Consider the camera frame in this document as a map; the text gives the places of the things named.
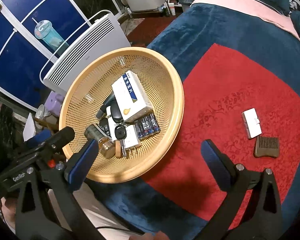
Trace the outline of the person's left hand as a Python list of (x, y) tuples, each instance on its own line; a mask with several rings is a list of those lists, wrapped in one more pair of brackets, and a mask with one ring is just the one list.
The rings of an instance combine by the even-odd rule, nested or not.
[(15, 229), (15, 215), (17, 208), (17, 199), (16, 198), (2, 198), (2, 214), (5, 219), (5, 222), (13, 229)]

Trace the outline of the person's right hand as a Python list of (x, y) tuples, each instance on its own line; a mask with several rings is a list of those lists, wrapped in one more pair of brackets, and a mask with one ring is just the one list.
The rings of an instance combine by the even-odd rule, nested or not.
[(170, 240), (170, 238), (162, 231), (159, 231), (154, 235), (151, 233), (144, 233), (143, 235), (132, 235), (129, 237), (129, 240)]

